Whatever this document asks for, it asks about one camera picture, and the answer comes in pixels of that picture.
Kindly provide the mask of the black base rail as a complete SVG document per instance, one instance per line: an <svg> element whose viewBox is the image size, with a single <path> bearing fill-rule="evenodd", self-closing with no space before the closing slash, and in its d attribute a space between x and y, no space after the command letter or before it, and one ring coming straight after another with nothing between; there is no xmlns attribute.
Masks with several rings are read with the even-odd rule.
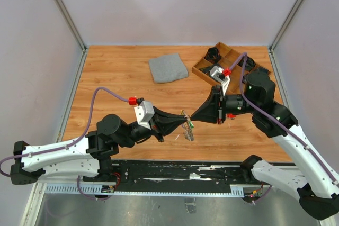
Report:
<svg viewBox="0 0 339 226"><path fill-rule="evenodd" d="M113 160L103 163L99 174L83 177L86 183L118 183L118 190L141 193L228 193L231 185L259 186L250 180L238 162Z"/></svg>

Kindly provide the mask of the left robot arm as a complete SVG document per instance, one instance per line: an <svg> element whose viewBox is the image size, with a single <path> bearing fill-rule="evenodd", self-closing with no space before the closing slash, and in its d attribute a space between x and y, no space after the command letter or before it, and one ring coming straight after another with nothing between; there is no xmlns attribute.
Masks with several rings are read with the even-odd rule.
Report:
<svg viewBox="0 0 339 226"><path fill-rule="evenodd" d="M119 148L132 148L151 137L163 142L165 136L187 121L185 115L166 113L154 107L134 108L136 121L127 124L109 114L96 124L96 130L74 140L43 146L24 141L14 145L15 163L10 179L14 185L27 185L52 177L84 176L108 181L113 176L111 156Z"/></svg>

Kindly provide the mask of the rolled dark tie top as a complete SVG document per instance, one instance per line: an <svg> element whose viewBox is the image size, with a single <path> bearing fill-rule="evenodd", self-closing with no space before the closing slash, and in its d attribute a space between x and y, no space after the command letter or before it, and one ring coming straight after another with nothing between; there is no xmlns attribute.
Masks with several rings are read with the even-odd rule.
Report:
<svg viewBox="0 0 339 226"><path fill-rule="evenodd" d="M217 63L221 59L219 49L217 47L209 48L204 59L212 64Z"/></svg>

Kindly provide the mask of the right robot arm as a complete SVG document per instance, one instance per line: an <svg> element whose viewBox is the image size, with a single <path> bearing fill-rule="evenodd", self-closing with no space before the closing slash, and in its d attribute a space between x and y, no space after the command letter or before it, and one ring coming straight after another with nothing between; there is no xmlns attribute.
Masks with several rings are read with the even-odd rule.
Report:
<svg viewBox="0 0 339 226"><path fill-rule="evenodd" d="M227 114L251 114L254 125L292 158L301 175L251 155L240 165L241 180L247 184L257 180L278 188L317 220L337 214L338 173L316 151L290 110L274 100L275 83L268 74L254 71L247 74L246 80L245 89L237 95L224 94L219 86L212 87L191 120L222 124Z"/></svg>

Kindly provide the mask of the rolled dark tie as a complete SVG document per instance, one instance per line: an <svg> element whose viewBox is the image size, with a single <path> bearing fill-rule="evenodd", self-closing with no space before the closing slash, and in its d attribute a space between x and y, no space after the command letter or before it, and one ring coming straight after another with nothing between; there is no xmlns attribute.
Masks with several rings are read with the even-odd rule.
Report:
<svg viewBox="0 0 339 226"><path fill-rule="evenodd" d="M211 65L211 66L207 66L207 67L202 67L202 68L199 68L199 70L200 70L202 73L204 73L204 74L210 76L210 71L211 71L211 69L212 69L214 66L215 66L215 65Z"/></svg>
<svg viewBox="0 0 339 226"><path fill-rule="evenodd" d="M261 72L261 73L265 73L265 74L267 74L267 75L270 74L270 71L269 71L268 69L266 69L266 68L263 68L263 67L258 67L258 68L257 68L257 71L258 71L258 72Z"/></svg>
<svg viewBox="0 0 339 226"><path fill-rule="evenodd" d="M255 66L256 66L256 62L251 57L247 57L245 70L247 72L250 72L254 69Z"/></svg>
<svg viewBox="0 0 339 226"><path fill-rule="evenodd" d="M204 59L212 64L217 63L221 59L219 49L217 47L209 48Z"/></svg>

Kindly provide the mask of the wooden compartment tray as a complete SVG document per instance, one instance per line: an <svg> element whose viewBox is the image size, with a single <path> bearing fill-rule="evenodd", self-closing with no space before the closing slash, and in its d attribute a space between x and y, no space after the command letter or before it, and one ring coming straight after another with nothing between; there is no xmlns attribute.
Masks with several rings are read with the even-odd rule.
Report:
<svg viewBox="0 0 339 226"><path fill-rule="evenodd" d="M240 56L240 53L233 48L227 46L226 44L222 42L218 42L215 46L220 51L221 59L215 63L212 64L209 61L205 60L204 57L206 53L203 55L203 57L193 65L192 72L197 75L199 78L207 82L208 84L214 86L219 85L220 83L217 82L215 79L211 78L211 76L208 76L204 73L202 73L199 68L207 67L211 65L222 67L223 69L228 69ZM241 60L231 71L230 73L230 84L227 89L228 94L239 94L239 79L240 79L240 72L242 69L243 61Z"/></svg>

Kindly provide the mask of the rolled dark tie centre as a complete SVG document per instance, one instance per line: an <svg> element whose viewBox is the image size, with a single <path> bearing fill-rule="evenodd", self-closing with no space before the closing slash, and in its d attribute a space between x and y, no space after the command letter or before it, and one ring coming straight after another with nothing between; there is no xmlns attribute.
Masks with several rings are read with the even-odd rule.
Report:
<svg viewBox="0 0 339 226"><path fill-rule="evenodd" d="M204 74L210 76L210 71L211 71L211 69L212 69L214 66L215 66L215 65L211 65L211 66L207 66L207 67L202 67L202 68L199 68L199 70L200 70L202 73L204 73Z"/></svg>

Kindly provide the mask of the folded grey cloth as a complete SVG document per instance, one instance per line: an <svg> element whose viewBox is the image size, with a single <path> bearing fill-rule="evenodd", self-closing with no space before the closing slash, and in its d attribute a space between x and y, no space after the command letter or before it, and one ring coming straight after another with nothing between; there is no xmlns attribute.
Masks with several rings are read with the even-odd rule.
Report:
<svg viewBox="0 0 339 226"><path fill-rule="evenodd" d="M189 76L178 53L152 58L148 63L155 84L171 83Z"/></svg>

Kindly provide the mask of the red capped key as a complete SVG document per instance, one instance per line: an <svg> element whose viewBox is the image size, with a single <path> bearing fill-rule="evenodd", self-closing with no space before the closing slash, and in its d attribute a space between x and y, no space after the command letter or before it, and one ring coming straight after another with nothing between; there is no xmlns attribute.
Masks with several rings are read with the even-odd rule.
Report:
<svg viewBox="0 0 339 226"><path fill-rule="evenodd" d="M229 119L234 119L237 115L231 114L231 113L227 113L226 117L228 117Z"/></svg>

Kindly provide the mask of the rolled dark tie lower right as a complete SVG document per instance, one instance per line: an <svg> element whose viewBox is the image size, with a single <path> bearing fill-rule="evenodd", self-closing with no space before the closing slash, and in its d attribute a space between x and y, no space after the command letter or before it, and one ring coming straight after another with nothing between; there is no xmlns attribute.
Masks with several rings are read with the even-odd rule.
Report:
<svg viewBox="0 0 339 226"><path fill-rule="evenodd" d="M265 73L265 74L267 74L267 75L270 74L270 71L269 71L268 69L266 69L266 68L263 68L263 67L258 67L258 68L257 68L257 71L258 71L258 72L261 72L261 73Z"/></svg>

